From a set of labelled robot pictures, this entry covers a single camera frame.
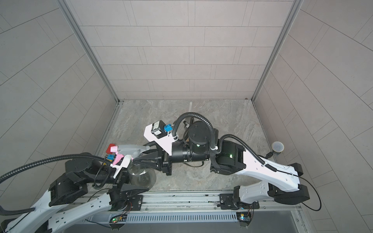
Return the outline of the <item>dark grey spray bottle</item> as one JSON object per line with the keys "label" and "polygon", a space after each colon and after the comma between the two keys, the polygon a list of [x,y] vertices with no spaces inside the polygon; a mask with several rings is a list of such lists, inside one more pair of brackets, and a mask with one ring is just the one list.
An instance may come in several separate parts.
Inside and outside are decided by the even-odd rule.
{"label": "dark grey spray bottle", "polygon": [[152,168],[145,165],[131,164],[127,169],[129,183],[131,185],[151,189],[156,183],[156,173]]}

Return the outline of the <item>pink spray nozzle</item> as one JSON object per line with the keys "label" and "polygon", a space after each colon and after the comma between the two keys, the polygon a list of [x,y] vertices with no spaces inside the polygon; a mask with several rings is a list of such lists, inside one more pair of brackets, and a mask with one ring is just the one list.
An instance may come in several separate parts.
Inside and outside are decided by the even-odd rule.
{"label": "pink spray nozzle", "polygon": [[112,152],[122,155],[132,155],[132,160],[139,157],[143,152],[148,151],[150,148],[147,146],[139,145],[118,145],[112,147]]}

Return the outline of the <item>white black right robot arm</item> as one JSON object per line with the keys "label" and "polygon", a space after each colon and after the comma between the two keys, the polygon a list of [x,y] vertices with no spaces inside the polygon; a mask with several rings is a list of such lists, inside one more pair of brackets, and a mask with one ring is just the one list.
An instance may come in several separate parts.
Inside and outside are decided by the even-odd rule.
{"label": "white black right robot arm", "polygon": [[192,123],[182,139],[175,140],[162,121],[146,127],[144,136],[151,149],[134,158],[135,164],[145,165],[166,175],[172,174],[173,164],[210,161],[210,171],[220,175],[245,175],[259,179],[249,186],[234,188],[236,204],[252,204],[266,199],[280,204],[296,205],[310,199],[308,188],[300,183],[300,164],[277,164],[255,156],[246,146],[223,138],[220,153],[209,152],[210,130],[202,121]]}

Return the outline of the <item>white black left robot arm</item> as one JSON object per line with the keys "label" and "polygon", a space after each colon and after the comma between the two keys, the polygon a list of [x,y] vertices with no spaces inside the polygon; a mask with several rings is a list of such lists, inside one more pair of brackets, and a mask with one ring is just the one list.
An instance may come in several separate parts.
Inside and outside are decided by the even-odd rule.
{"label": "white black left robot arm", "polygon": [[[124,210],[131,198],[149,191],[149,188],[132,185],[127,171],[114,176],[110,160],[90,153],[60,155],[35,161],[11,170],[1,176],[1,182],[22,172],[44,164],[65,161],[65,173],[58,177],[30,208],[8,211],[1,209],[7,219],[1,224],[4,233],[57,233],[69,228],[80,220],[102,211]],[[112,187],[101,196],[73,209],[66,207],[88,193],[88,184],[99,182]]]}

